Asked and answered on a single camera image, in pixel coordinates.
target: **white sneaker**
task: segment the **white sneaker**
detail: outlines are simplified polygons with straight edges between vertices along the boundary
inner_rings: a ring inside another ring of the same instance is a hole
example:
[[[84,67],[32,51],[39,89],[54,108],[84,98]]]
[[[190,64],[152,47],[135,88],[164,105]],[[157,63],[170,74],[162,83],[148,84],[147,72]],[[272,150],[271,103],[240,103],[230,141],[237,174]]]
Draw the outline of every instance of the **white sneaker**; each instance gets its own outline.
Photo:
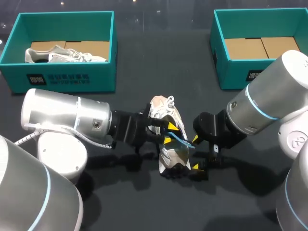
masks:
[[[65,62],[106,62],[107,60],[94,56],[90,53],[81,53],[73,49],[64,49],[55,45],[49,51],[35,51],[31,48],[26,50],[25,62],[36,63],[37,61],[46,61],[48,63],[65,63]]]
[[[174,97],[155,96],[151,100],[149,116],[152,118],[165,119],[175,125],[187,140],[184,124],[181,116],[174,106]],[[150,126],[149,129],[155,134],[160,134],[159,127]],[[175,169],[178,173],[179,168],[187,167],[191,169],[188,159],[188,147],[178,141],[172,141],[164,145],[158,158],[159,172],[162,174],[166,169]]]

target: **dark floor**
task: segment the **dark floor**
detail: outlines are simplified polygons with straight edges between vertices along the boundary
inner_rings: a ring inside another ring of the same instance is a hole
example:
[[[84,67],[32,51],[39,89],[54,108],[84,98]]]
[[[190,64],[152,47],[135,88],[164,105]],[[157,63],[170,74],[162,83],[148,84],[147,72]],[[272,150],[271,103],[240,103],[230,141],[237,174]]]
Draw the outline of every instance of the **dark floor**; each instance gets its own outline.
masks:
[[[112,109],[138,111],[155,95],[173,95],[189,139],[202,111],[217,113],[237,94],[217,82],[208,37],[214,9],[306,7],[306,0],[0,0],[0,52],[19,12],[115,11],[118,31],[117,87],[114,94],[84,97]],[[23,96],[12,96],[0,76],[0,134],[15,141]],[[106,152],[87,147],[82,176],[85,231],[280,230],[275,195],[291,161],[278,146],[276,123],[225,155],[224,169],[209,181],[167,180],[159,176],[153,145],[146,145],[137,172],[133,149],[124,144]],[[33,142],[23,146],[34,154]],[[200,159],[207,146],[191,153]]]

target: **teal shoe box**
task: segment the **teal shoe box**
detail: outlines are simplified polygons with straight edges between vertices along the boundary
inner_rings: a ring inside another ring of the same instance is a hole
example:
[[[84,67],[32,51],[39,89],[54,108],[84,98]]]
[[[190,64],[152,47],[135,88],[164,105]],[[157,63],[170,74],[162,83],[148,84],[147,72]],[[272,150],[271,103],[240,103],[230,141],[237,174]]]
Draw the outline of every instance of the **teal shoe box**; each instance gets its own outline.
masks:
[[[107,62],[25,63],[34,41],[108,41]],[[0,57],[0,71],[13,93],[30,88],[57,92],[116,89],[117,36],[114,12],[20,13]]]
[[[275,60],[232,59],[226,39],[266,37],[293,37],[299,50],[308,55],[307,9],[214,10],[210,46],[222,90],[243,89]]]

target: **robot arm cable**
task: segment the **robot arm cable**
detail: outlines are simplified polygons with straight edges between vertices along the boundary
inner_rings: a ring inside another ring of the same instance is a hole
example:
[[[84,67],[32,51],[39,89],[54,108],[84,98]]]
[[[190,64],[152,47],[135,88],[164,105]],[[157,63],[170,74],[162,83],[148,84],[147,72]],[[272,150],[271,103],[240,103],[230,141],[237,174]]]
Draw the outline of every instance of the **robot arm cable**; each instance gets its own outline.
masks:
[[[33,139],[41,134],[43,134],[44,132],[47,131],[63,131],[63,130],[68,130],[70,132],[72,132],[74,135],[76,135],[77,137],[79,137],[80,139],[94,145],[100,148],[107,148],[107,149],[111,149],[112,146],[110,144],[100,144],[94,141],[89,140],[87,137],[85,137],[84,135],[82,135],[80,132],[76,131],[75,129],[69,127],[69,126],[65,126],[65,125],[34,125],[34,124],[27,124],[27,127],[32,127],[32,128],[37,128],[40,129],[39,131],[35,131],[33,133],[31,133],[30,135],[25,136],[24,138],[18,140],[17,142],[15,142],[15,144],[20,145],[24,142],[27,142],[30,139]]]

